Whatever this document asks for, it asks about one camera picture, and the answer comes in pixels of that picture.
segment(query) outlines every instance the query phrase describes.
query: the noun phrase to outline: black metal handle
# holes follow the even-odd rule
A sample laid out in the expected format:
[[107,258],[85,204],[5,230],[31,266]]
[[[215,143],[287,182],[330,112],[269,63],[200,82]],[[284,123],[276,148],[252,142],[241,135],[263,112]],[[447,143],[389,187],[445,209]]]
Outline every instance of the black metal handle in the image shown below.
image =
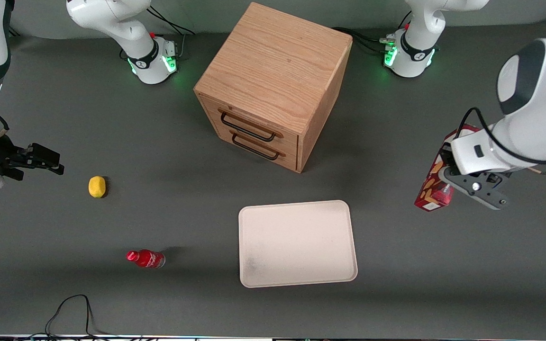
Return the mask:
[[237,126],[237,125],[234,125],[233,123],[230,123],[229,121],[225,121],[225,117],[227,116],[227,113],[226,112],[223,112],[222,110],[220,111],[222,112],[223,114],[220,116],[220,120],[223,121],[223,124],[226,125],[226,126],[229,126],[231,128],[234,128],[234,129],[237,129],[239,130],[240,132],[244,133],[244,134],[247,134],[253,138],[258,138],[260,141],[263,141],[263,142],[271,142],[273,141],[273,139],[275,138],[275,133],[271,133],[271,137],[264,137],[264,136],[260,136],[259,134],[256,134],[256,133],[253,133],[251,132],[250,130],[245,130],[243,129],[242,127],[240,126]]
[[233,141],[233,144],[234,145],[237,145],[238,147],[241,147],[249,152],[252,152],[252,153],[255,153],[256,155],[258,155],[259,157],[264,157],[266,158],[267,160],[271,160],[271,161],[274,161],[274,160],[277,160],[277,158],[279,157],[279,152],[275,153],[275,156],[273,157],[270,157],[269,155],[266,155],[265,153],[261,153],[260,151],[257,151],[256,149],[254,148],[251,148],[251,147],[248,147],[247,145],[243,144],[243,143],[239,143],[236,141],[236,137],[237,137],[237,134],[233,134],[233,137],[231,138],[231,140]]

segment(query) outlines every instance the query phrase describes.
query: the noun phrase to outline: plastic tray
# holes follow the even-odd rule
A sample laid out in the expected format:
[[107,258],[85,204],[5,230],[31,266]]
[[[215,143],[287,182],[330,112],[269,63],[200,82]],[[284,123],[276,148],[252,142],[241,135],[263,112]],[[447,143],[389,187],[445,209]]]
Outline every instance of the plastic tray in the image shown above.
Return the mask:
[[239,213],[245,287],[351,281],[357,276],[349,206],[342,200],[244,207]]

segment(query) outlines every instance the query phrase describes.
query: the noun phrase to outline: red bottle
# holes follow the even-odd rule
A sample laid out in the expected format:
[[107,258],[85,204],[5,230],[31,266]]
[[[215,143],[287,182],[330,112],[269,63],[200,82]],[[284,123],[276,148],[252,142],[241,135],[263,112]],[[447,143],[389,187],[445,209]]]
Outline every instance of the red bottle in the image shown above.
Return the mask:
[[151,250],[130,251],[126,259],[133,261],[141,268],[160,268],[165,264],[165,256],[160,252]]

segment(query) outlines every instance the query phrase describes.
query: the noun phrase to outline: cardboard box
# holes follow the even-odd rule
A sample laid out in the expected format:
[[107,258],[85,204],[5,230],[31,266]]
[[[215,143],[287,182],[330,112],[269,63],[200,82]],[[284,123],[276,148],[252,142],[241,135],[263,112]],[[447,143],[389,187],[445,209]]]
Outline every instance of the cardboard box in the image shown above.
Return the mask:
[[[463,133],[461,134],[463,135],[465,130],[477,132],[479,128],[470,125],[464,125],[462,130]],[[442,146],[444,145],[444,143],[449,143],[453,140],[456,135],[456,131],[457,129],[455,129],[453,132],[448,134],[446,138],[444,138]],[[435,211],[438,208],[446,207],[450,204],[454,188],[452,188],[452,186],[450,186],[449,184],[441,181],[438,174],[440,169],[444,168],[445,166],[448,165],[444,162],[444,160],[442,160],[442,157],[439,155],[439,153],[437,153],[437,156],[435,157],[435,160],[431,165],[431,168],[429,169],[427,178],[425,179],[425,182],[423,182],[419,194],[414,201],[414,205],[416,205],[416,207],[419,207],[427,212],[431,212]]]

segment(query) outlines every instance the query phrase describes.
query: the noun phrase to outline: gray tabletop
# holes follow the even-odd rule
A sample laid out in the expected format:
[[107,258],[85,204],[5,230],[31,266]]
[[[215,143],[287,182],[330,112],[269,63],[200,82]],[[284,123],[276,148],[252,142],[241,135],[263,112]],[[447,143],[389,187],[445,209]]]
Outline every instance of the gray tabletop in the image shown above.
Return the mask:
[[[15,41],[0,114],[17,145],[54,149],[66,172],[28,170],[0,190],[0,333],[39,332],[84,293],[116,334],[546,339],[546,177],[516,173],[504,211],[458,193],[440,211],[412,204],[468,108],[501,118],[498,71],[546,22],[448,28],[413,80],[355,46],[302,174],[210,126],[192,87],[225,37],[188,37],[179,73],[156,86],[112,39]],[[87,193],[94,175],[107,198]],[[351,207],[355,281],[243,287],[240,209],[327,199]],[[164,250],[165,267],[127,262],[136,248]],[[83,319],[70,302],[52,330],[81,334]]]

